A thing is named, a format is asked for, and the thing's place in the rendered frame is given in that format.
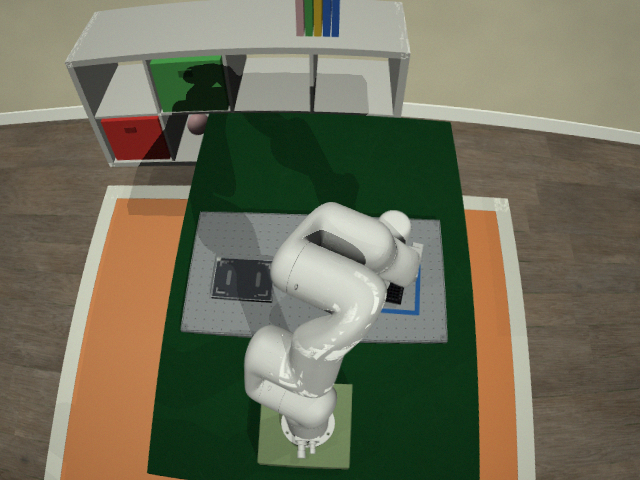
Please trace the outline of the blue rectangular tape outline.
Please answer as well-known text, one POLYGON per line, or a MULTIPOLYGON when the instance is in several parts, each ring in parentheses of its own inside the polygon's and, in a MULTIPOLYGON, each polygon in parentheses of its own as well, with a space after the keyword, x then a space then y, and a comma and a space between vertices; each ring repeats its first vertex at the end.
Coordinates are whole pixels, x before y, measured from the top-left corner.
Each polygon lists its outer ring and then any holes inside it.
POLYGON ((418 278, 417 278, 416 287, 415 287, 415 311, 383 308, 381 313, 419 315, 419 307, 420 307, 420 268, 419 268, 418 278))

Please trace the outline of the black well plate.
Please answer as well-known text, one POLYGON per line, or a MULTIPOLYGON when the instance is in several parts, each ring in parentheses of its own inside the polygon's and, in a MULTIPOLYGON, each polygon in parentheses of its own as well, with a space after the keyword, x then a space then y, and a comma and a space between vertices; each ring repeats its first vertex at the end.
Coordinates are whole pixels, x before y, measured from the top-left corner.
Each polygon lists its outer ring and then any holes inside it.
POLYGON ((386 302, 401 305, 403 291, 404 291, 403 287, 399 287, 398 285, 395 286, 395 284, 390 282, 389 288, 387 289, 386 302))

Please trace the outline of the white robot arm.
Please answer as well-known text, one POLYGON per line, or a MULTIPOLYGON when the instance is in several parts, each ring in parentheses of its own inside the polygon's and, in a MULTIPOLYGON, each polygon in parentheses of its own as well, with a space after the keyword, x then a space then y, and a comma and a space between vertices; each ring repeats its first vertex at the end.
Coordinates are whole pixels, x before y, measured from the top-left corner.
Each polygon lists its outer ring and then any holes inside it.
POLYGON ((416 282, 423 244, 407 246, 410 233, 411 222, 400 211, 387 211, 377 220, 328 202, 313 210, 274 256, 273 284, 330 313, 294 333, 264 326, 245 354, 246 394, 282 415, 282 430, 298 446, 297 458, 306 458, 305 448, 315 454, 315 447, 334 431, 333 385, 344 355, 365 337, 382 311, 387 297, 384 280, 403 288, 416 282))

